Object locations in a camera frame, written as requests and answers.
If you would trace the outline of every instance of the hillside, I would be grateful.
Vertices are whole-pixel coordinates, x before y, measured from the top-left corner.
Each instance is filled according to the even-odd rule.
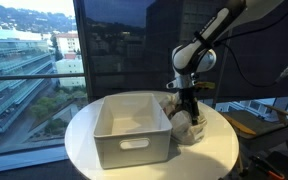
[[[0,5],[0,28],[34,33],[67,32],[76,30],[76,23],[74,17],[66,17],[62,13],[43,13]]]

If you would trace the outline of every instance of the dark floor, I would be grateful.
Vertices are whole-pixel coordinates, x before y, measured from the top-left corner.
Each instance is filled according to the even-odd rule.
[[[0,172],[0,180],[85,180],[70,160]]]

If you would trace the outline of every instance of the white round table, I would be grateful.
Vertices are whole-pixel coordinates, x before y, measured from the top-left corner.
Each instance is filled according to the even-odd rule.
[[[158,101],[169,94],[149,92],[153,93]],[[81,109],[69,123],[65,134],[65,148],[69,159],[89,179],[217,180],[226,176],[235,165],[239,146],[233,128],[218,112],[199,102],[199,109],[207,119],[202,141],[192,146],[184,146],[171,140],[169,158],[165,162],[104,170],[100,165],[93,138],[102,103],[103,99],[100,99]]]

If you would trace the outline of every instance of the white plastic bin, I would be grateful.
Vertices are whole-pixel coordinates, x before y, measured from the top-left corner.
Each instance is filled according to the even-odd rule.
[[[165,161],[171,129],[153,94],[106,96],[94,130],[102,168]]]

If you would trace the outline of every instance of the crumpled white cloth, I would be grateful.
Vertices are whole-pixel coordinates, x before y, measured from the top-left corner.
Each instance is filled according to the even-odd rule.
[[[207,124],[202,111],[199,111],[198,125],[192,126],[192,118],[189,112],[182,110],[175,113],[172,117],[169,115],[175,110],[180,103],[178,93],[168,95],[160,102],[166,115],[170,118],[172,124],[172,138],[180,144],[193,145],[202,140],[204,137],[204,127]]]

